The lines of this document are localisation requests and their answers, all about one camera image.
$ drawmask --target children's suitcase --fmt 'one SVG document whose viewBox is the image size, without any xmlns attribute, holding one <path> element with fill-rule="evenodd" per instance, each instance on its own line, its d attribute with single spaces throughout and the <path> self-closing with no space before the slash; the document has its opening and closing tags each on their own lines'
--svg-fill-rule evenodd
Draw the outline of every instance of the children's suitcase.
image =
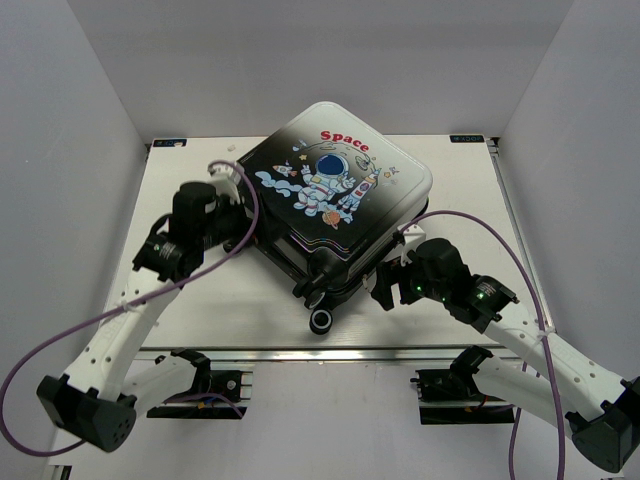
<svg viewBox="0 0 640 480">
<path fill-rule="evenodd" d="M 257 246 L 296 282 L 317 334 L 397 245 L 398 225 L 425 211 L 432 185 L 426 166 L 329 102 L 239 163 L 260 200 Z"/>
</svg>

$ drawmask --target black label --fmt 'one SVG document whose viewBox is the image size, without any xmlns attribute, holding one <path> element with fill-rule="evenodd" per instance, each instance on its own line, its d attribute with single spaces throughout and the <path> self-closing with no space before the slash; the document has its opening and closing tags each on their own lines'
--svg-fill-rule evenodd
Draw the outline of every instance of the black label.
<svg viewBox="0 0 640 480">
<path fill-rule="evenodd" d="M 187 139 L 186 138 L 171 138 L 168 140 L 154 140 L 154 147 L 186 147 Z"/>
<path fill-rule="evenodd" d="M 449 135 L 451 143 L 484 143 L 482 135 Z"/>
</svg>

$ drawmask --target cable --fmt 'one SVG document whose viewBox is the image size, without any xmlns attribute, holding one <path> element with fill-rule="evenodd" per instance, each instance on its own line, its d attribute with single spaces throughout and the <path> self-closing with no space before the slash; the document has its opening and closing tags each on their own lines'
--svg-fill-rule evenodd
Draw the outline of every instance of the cable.
<svg viewBox="0 0 640 480">
<path fill-rule="evenodd" d="M 498 242 L 500 242 L 500 244 L 504 247 L 504 249 L 507 251 L 507 253 L 509 253 L 509 256 L 514 261 L 514 263 L 516 264 L 516 267 L 518 267 L 518 270 L 520 271 L 520 275 L 522 275 L 522 278 L 524 279 L 524 282 L 527 285 L 527 289 L 529 290 L 529 293 L 531 294 L 531 298 L 533 299 L 533 305 L 534 305 L 535 310 L 536 310 L 536 317 L 538 318 L 538 328 L 540 328 L 540 330 L 544 331 L 545 328 L 546 328 L 546 325 L 544 323 L 544 316 L 543 316 L 543 313 L 542 313 L 542 305 L 540 304 L 540 299 L 538 298 L 538 294 L 536 293 L 535 288 L 533 288 L 533 283 L 531 282 L 531 279 L 529 278 L 529 275 L 527 274 L 526 270 L 524 269 L 524 266 L 522 265 L 522 262 L 520 262 L 520 259 L 517 257 L 517 255 L 515 254 L 513 249 L 509 246 L 509 244 L 506 242 L 506 240 L 504 238 L 502 238 L 502 236 L 493 227 L 491 227 L 491 225 L 489 225 L 488 223 L 484 222 L 483 220 L 480 220 L 478 217 L 475 217 L 475 216 L 470 215 L 468 213 L 458 212 L 458 211 L 455 211 L 455 210 L 438 210 L 438 211 L 435 211 L 435 212 L 424 213 L 422 215 L 417 216 L 416 218 L 411 220 L 409 223 L 407 223 L 400 230 L 400 233 L 403 233 L 409 227 L 411 227 L 412 225 L 415 225 L 416 223 L 418 223 L 421 220 L 424 220 L 424 219 L 429 218 L 429 217 L 435 217 L 435 216 L 438 216 L 438 215 L 452 215 L 452 216 L 455 216 L 455 217 L 463 217 L 463 218 L 466 218 L 466 219 L 471 220 L 473 222 L 476 222 L 477 224 L 482 225 L 485 229 L 487 229 L 496 238 L 496 240 L 498 240 Z M 545 361 L 546 361 L 546 364 L 547 364 L 547 371 L 549 372 L 549 383 L 551 384 L 551 394 L 553 396 L 553 404 L 554 404 L 555 411 L 556 411 L 556 424 L 558 426 L 558 475 L 557 475 L 557 480 L 563 480 L 564 479 L 564 469 L 565 469 L 564 418 L 562 416 L 562 405 L 560 403 L 560 392 L 558 391 L 558 382 L 556 380 L 556 373 L 555 373 L 555 370 L 553 369 L 553 360 L 551 358 L 551 349 L 549 348 L 549 339 L 546 336 L 542 337 L 542 348 L 544 349 L 544 356 L 545 356 Z M 515 471 L 513 470 L 513 447 L 512 447 L 512 445 L 515 445 L 516 433 L 517 433 L 517 430 L 518 430 L 518 424 L 519 424 L 519 419 L 520 419 L 519 413 L 520 413 L 520 409 L 518 409 L 518 412 L 516 412 L 516 420 L 517 421 L 514 422 L 514 424 L 513 424 L 513 431 L 512 431 L 512 434 L 511 434 L 511 443 L 509 444 L 509 474 L 511 475 L 511 480 L 515 480 Z"/>
<path fill-rule="evenodd" d="M 73 445 L 69 445 L 68 447 L 65 448 L 61 448 L 59 450 L 52 450 L 52 451 L 39 451 L 39 450 L 33 450 L 25 445 L 23 445 L 22 443 L 20 443 L 12 434 L 11 432 L 9 432 L 8 428 L 7 428 L 7 424 L 5 422 L 5 418 L 4 418 L 4 401 L 6 399 L 7 396 L 7 390 L 9 389 L 9 385 L 11 385 L 11 382 L 13 381 L 14 377 L 16 376 L 16 374 L 18 373 L 18 371 L 24 366 L 25 363 L 27 363 L 29 360 L 31 360 L 35 355 L 37 355 L 38 353 L 40 353 L 42 350 L 44 350 L 45 348 L 47 348 L 49 345 L 52 345 L 54 343 L 56 343 L 58 340 L 62 340 L 65 337 L 68 337 L 69 335 L 72 335 L 80 330 L 82 330 L 83 328 L 86 328 L 90 325 L 96 324 L 102 320 L 104 320 L 105 318 L 109 318 L 109 317 L 113 317 L 116 315 L 120 315 L 121 313 L 123 313 L 125 311 L 125 308 L 128 307 L 135 307 L 136 305 L 141 304 L 142 302 L 146 302 L 148 300 L 152 300 L 156 297 L 159 297 L 160 295 L 163 295 L 165 293 L 168 293 L 172 290 L 176 290 L 178 288 L 182 288 L 183 286 L 196 281 L 197 279 L 207 275 L 208 273 L 213 272 L 216 268 L 218 268 L 219 266 L 221 266 L 222 264 L 224 264 L 227 260 L 229 260 L 230 258 L 232 258 L 235 254 L 237 254 L 249 241 L 249 239 L 251 238 L 251 236 L 253 235 L 254 230 L 256 229 L 256 225 L 258 224 L 258 215 L 259 215 L 259 205 L 258 205 L 258 194 L 256 193 L 255 188 L 253 187 L 253 185 L 251 184 L 251 182 L 249 181 L 249 177 L 247 177 L 247 175 L 244 173 L 244 171 L 236 166 L 234 163 L 230 163 L 230 162 L 225 162 L 223 160 L 218 160 L 215 162 L 212 162 L 210 165 L 228 165 L 229 167 L 231 167 L 236 173 L 238 173 L 240 175 L 240 177 L 242 178 L 242 181 L 245 183 L 245 185 L 247 186 L 247 188 L 249 189 L 249 193 L 251 194 L 251 199 L 253 200 L 253 219 L 251 220 L 251 225 L 249 226 L 249 230 L 247 230 L 247 233 L 245 234 L 244 237 L 242 237 L 242 240 L 240 240 L 240 242 L 229 252 L 227 253 L 224 257 L 222 257 L 220 260 L 218 260 L 216 263 L 214 263 L 213 265 L 211 265 L 210 267 L 205 268 L 204 270 L 192 275 L 191 277 L 185 278 L 183 280 L 180 280 L 179 282 L 176 282 L 174 284 L 170 284 L 167 285 L 165 287 L 159 288 L 157 290 L 154 290 L 153 292 L 149 292 L 145 295 L 142 295 L 134 300 L 131 300 L 128 304 L 126 305 L 120 305 L 119 307 L 116 308 L 112 308 L 111 310 L 108 310 L 104 313 L 101 313 L 100 315 L 97 315 L 89 320 L 85 320 L 82 323 L 79 323 L 78 325 L 71 327 L 67 330 L 64 330 L 63 332 L 60 332 L 57 335 L 54 335 L 53 337 L 51 337 L 49 340 L 46 340 L 44 342 L 42 342 L 40 345 L 38 345 L 37 347 L 35 347 L 33 350 L 31 350 L 29 353 L 27 353 L 24 357 L 22 357 L 20 360 L 18 360 L 18 362 L 14 365 L 14 367 L 9 371 L 9 374 L 7 375 L 7 378 L 5 378 L 4 382 L 2 382 L 2 387 L 0 387 L 0 432 L 2 433 L 2 436 L 7 440 L 7 442 L 9 442 L 9 444 L 14 447 L 16 450 L 19 450 L 20 452 L 26 454 L 26 455 L 30 455 L 32 457 L 53 457 L 56 455 L 61 455 L 63 453 L 67 453 L 71 450 L 73 450 L 74 448 L 79 447 L 80 445 L 82 445 L 84 443 L 84 441 L 78 442 L 78 443 L 74 443 Z"/>
<path fill-rule="evenodd" d="M 192 400 L 200 400 L 203 398 L 208 398 L 211 401 L 213 401 L 214 399 L 222 400 L 224 403 L 229 405 L 233 409 L 233 411 L 238 414 L 240 418 L 244 416 L 235 403 L 233 403 L 224 395 L 220 395 L 219 393 L 209 392 L 209 393 L 194 393 L 193 395 L 173 396 L 165 400 L 164 403 L 183 403 L 183 402 L 190 402 Z"/>
</svg>

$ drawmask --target rocket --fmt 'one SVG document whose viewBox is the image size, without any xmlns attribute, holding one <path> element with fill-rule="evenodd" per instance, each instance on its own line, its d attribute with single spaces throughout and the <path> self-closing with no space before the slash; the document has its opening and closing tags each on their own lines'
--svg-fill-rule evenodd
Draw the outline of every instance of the rocket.
<svg viewBox="0 0 640 480">
<path fill-rule="evenodd" d="M 285 177 L 288 177 L 289 175 L 295 177 L 298 174 L 298 172 L 293 170 L 293 167 L 290 167 L 289 165 L 274 165 L 273 169 Z"/>
<path fill-rule="evenodd" d="M 369 192 L 369 190 L 378 183 L 378 175 L 380 175 L 380 169 L 374 170 L 367 175 L 353 190 L 345 197 L 342 197 L 338 201 L 338 205 L 345 212 L 353 213 L 360 206 L 360 201 Z"/>
</svg>

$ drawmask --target gray wall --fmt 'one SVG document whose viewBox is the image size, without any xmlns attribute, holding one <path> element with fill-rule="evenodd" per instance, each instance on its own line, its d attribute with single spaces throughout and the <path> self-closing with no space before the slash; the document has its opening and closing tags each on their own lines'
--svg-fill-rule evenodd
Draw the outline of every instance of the gray wall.
<svg viewBox="0 0 640 480">
<path fill-rule="evenodd" d="M 578 0 L 509 122 L 503 169 L 560 333 L 640 375 L 640 2 Z M 640 478 L 640 452 L 627 472 Z"/>
<path fill-rule="evenodd" d="M 64 0 L 0 2 L 0 377 L 28 350 L 101 310 L 132 211 L 144 146 Z M 9 428 L 47 449 L 35 390 L 82 337 L 23 369 Z M 0 439 L 2 479 L 39 479 L 45 460 Z"/>
<path fill-rule="evenodd" d="M 571 0 L 69 0 L 142 138 L 272 133 L 319 100 L 384 133 L 500 135 Z"/>
</svg>

